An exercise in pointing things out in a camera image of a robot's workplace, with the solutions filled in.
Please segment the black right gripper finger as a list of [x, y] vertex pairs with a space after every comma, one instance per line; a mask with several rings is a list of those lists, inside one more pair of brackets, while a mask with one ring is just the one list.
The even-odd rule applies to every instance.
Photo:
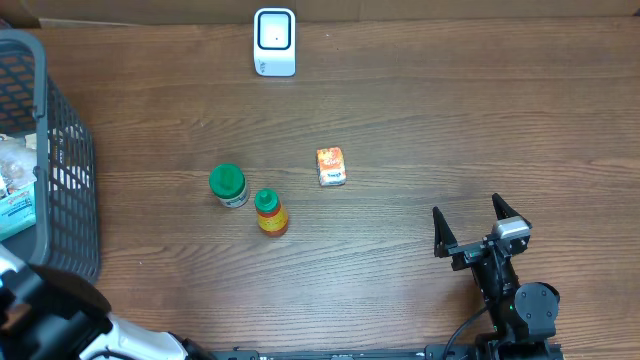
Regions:
[[498, 193], [494, 193], [491, 199], [498, 220], [517, 217], [519, 215]]
[[435, 230], [434, 256], [439, 258], [449, 257], [450, 250], [458, 246], [457, 239], [438, 207], [432, 209], [432, 215]]

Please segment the small orange box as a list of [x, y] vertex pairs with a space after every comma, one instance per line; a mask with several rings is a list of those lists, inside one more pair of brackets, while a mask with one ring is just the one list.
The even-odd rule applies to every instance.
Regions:
[[344, 155], [340, 147], [318, 149], [316, 164], [319, 184], [322, 187], [340, 186], [346, 183]]

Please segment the clear snack bag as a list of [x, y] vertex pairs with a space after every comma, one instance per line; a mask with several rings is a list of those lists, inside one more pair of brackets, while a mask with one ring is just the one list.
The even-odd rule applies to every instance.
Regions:
[[1, 197], [36, 181], [37, 152], [21, 139], [1, 135]]

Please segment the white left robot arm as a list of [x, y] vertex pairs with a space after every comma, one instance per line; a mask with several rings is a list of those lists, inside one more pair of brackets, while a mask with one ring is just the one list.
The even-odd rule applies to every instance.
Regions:
[[121, 319], [80, 276], [1, 248], [3, 359], [212, 359], [189, 339]]

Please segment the teal wipes pack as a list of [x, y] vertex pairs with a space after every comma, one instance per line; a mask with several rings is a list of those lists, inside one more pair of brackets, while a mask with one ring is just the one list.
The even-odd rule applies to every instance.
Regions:
[[0, 239], [2, 241], [36, 223], [35, 190], [30, 184], [1, 200]]

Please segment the green cap hot sauce bottle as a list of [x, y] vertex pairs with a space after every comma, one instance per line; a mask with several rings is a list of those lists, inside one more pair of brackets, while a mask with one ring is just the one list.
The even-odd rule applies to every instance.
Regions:
[[267, 235], [278, 237], [288, 230], [289, 215], [278, 194], [269, 188], [256, 193], [254, 205], [257, 224]]

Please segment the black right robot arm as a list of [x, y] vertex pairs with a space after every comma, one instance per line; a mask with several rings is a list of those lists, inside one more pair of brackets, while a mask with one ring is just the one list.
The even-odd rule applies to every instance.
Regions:
[[[512, 258], [528, 248], [532, 224], [497, 193], [492, 195], [497, 221], [480, 241], [460, 245], [439, 208], [432, 209], [434, 255], [449, 258], [455, 271], [469, 269], [481, 291], [484, 306], [460, 325], [443, 345], [425, 348], [427, 359], [540, 359], [564, 357], [555, 321], [560, 295], [544, 282], [519, 283]], [[491, 333], [479, 334], [472, 344], [456, 346], [459, 335], [483, 314], [493, 325]]]

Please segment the green cap white jar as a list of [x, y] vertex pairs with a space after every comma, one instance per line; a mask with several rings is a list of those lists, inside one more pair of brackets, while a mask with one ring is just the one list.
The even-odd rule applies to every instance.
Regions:
[[227, 208], [239, 208], [249, 199], [250, 190], [242, 170], [235, 164], [220, 164], [209, 177], [209, 186], [219, 202]]

